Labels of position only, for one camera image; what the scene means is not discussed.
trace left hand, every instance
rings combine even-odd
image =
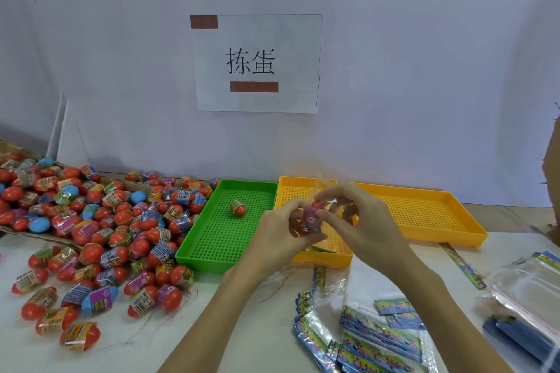
[[[300,198],[289,200],[274,211],[264,211],[251,242],[235,265],[236,273],[259,284],[284,267],[297,253],[326,239],[324,233],[297,236],[306,202]]]

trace perforated tray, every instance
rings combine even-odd
[[[175,258],[181,265],[225,273],[241,257],[262,213],[274,208],[276,183],[221,180]],[[245,204],[243,217],[230,213],[232,200]]]
[[[401,232],[411,239],[479,247],[488,237],[452,193],[355,183],[385,201]]]
[[[337,184],[336,180],[329,179],[327,182],[328,184]],[[325,187],[326,185],[318,179],[281,176],[278,180],[278,192],[276,193],[274,207],[278,208],[295,197],[313,200],[315,194]],[[333,268],[348,267],[352,261],[352,250],[346,246],[338,233],[327,223],[323,222],[321,230],[328,237],[316,246],[334,253],[306,250],[295,256],[292,262],[321,264]]]

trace green plastic tray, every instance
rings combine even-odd
[[[195,271],[223,274],[241,257],[253,237],[260,216],[274,209],[277,183],[221,180],[175,258]],[[247,213],[230,213],[230,202],[238,199]]]

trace white table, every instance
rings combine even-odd
[[[126,313],[128,297],[121,293],[111,311],[94,317],[101,330],[100,340],[85,353],[72,353],[60,348],[57,338],[37,336],[34,322],[26,322],[19,316],[20,307],[29,295],[10,293],[13,280],[28,270],[26,263],[29,256],[45,245],[40,240],[18,235],[0,239],[0,285],[4,289],[0,293],[0,360],[5,373],[94,373],[100,369],[154,373],[198,318],[220,279],[211,275],[201,278],[191,298],[169,316],[154,312],[140,320],[133,320]],[[426,264],[441,275],[458,305],[482,329],[484,319],[473,309],[480,292],[438,245],[415,242],[413,248]],[[458,252],[475,269],[484,273],[542,250],[560,255],[560,250],[544,236],[520,233],[490,233],[482,248],[458,249]],[[234,329],[220,372],[317,371],[291,330],[296,315],[294,300],[298,292],[310,288],[312,269],[289,270],[287,275],[283,284],[276,281],[262,286],[251,298]],[[48,285],[56,286],[60,296],[69,289],[68,285],[61,285],[53,277]],[[527,372],[534,367],[505,349],[501,353],[516,371]],[[440,372],[446,372],[439,360]]]

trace paper sign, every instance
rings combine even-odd
[[[322,15],[193,15],[199,110],[314,114]]]

